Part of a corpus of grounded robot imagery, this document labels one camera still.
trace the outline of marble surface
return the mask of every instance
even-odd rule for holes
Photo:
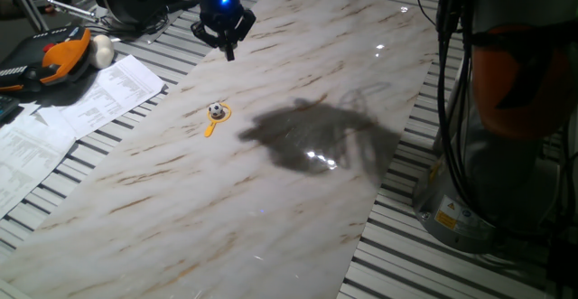
[[[384,0],[260,0],[0,266],[32,298],[334,298],[435,33]],[[231,106],[210,138],[206,106]]]

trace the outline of paper document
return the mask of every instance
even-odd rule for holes
[[[49,126],[80,139],[152,98],[161,92],[163,85],[159,77],[131,55],[101,70],[75,104],[42,108],[38,113]]]
[[[72,135],[34,117],[0,128],[0,218],[56,168],[73,144]]]
[[[30,103],[30,104],[21,103],[19,106],[23,107],[24,109],[20,114],[18,114],[18,117],[28,117],[32,113],[34,113],[36,111],[36,109],[40,108],[40,105],[36,104],[35,102]]]

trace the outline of soccer ball charm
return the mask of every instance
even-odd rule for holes
[[[223,115],[223,106],[220,103],[212,103],[209,106],[210,116],[213,118],[219,118]]]

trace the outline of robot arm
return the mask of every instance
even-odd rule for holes
[[[244,9],[240,0],[199,0],[200,21],[191,26],[192,33],[210,47],[225,52],[227,61],[235,60],[233,50],[243,41],[256,18]],[[217,35],[207,33],[209,27]]]

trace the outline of small toy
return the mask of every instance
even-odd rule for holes
[[[213,118],[218,119],[223,115],[223,106],[218,102],[212,103],[209,105],[209,113]]]
[[[209,118],[210,125],[207,126],[205,130],[205,137],[209,137],[213,134],[213,130],[217,123],[222,123],[231,117],[233,111],[225,103],[214,103],[210,104],[209,110],[207,110],[207,117]]]

